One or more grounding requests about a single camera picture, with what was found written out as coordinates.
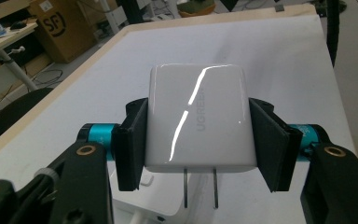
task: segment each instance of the metal prong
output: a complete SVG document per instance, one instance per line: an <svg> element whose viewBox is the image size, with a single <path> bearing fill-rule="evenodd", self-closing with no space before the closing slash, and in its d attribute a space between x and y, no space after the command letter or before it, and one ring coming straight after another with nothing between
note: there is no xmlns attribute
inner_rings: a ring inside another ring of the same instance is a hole
<svg viewBox="0 0 358 224"><path fill-rule="evenodd" d="M185 184L185 208L187 208L187 169L184 171L183 180Z"/></svg>
<svg viewBox="0 0 358 224"><path fill-rule="evenodd" d="M219 208L219 198L217 195L217 176L216 169L213 169L213 187L214 187L214 209Z"/></svg>

